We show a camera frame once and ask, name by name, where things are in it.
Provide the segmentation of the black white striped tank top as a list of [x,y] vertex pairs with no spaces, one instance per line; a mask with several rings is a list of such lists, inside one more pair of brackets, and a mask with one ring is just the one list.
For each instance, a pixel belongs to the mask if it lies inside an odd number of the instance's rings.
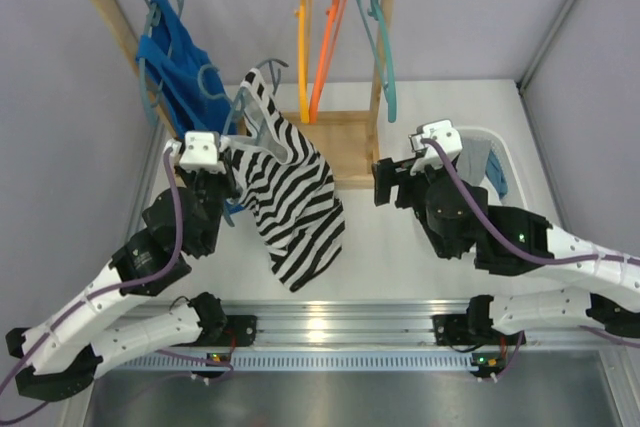
[[343,204],[328,161],[282,115],[259,69],[247,72],[240,93],[247,99],[247,134],[223,136],[221,146],[230,153],[238,202],[253,215],[269,269],[297,292],[342,252]]

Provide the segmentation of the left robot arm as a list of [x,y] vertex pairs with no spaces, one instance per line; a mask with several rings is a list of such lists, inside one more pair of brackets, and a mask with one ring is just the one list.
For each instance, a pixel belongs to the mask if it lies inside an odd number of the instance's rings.
[[115,324],[189,275],[187,257],[214,253],[224,203],[238,193],[227,153],[208,154],[194,169],[168,154],[163,162],[184,184],[170,185],[143,211],[145,228],[50,320],[7,333],[8,351],[20,361],[12,377],[21,396],[58,402],[135,358],[175,345],[211,346],[225,335],[227,317],[208,292],[156,317]]

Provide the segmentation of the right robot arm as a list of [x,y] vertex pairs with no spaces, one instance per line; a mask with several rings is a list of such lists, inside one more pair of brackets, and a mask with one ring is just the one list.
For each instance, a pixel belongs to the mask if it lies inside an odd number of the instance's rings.
[[491,275],[540,275],[561,288],[538,294],[476,295],[462,314],[440,316],[440,343],[488,344],[528,329],[598,330],[639,336],[639,261],[574,236],[545,217],[488,202],[488,192],[454,176],[452,167],[418,170],[415,159],[386,158],[373,166],[374,203],[409,208],[435,254]]

